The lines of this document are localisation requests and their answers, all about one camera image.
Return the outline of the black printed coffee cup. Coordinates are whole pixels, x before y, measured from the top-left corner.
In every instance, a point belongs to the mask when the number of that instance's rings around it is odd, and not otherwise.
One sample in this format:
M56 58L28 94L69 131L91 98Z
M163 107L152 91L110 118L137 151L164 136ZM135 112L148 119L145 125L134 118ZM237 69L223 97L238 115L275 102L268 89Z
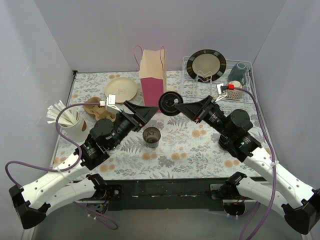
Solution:
M156 148L161 139L161 132L156 127L148 127L143 131L142 138L148 148Z

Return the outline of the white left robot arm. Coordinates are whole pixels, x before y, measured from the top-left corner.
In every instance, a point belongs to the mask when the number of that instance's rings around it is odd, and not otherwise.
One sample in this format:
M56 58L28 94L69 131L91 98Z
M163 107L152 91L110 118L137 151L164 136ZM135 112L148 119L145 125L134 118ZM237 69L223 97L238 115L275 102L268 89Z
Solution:
M115 120L98 120L82 145L60 165L47 170L37 180L20 186L15 184L9 194L23 229L31 229L41 223L47 215L82 199L108 201L113 189L107 186L99 174L89 172L105 160L121 141L130 133L138 132L159 110L158 107L135 105L125 101L131 111L113 107Z

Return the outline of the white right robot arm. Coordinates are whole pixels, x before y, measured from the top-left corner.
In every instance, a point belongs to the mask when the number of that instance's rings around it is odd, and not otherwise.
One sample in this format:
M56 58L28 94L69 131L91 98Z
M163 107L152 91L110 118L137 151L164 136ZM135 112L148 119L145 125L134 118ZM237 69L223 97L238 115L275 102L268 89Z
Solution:
M235 109L225 115L217 102L207 96L201 101L184 103L174 100L176 113L195 123L205 121L220 133L219 145L232 157L259 173L272 187L255 182L244 173L236 172L216 193L232 199L248 197L284 217L296 232L307 235L320 220L320 191L304 183L281 164L257 141L249 130L253 127L245 110Z

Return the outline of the black plastic cup lid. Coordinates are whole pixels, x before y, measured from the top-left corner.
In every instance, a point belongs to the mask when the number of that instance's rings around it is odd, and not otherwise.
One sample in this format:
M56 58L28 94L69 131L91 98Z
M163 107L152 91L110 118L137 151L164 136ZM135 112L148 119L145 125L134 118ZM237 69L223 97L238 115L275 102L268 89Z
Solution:
M182 104L183 102L183 98L179 93L167 91L159 98L158 107L164 115L173 117L180 113L180 111L176 109L176 105Z

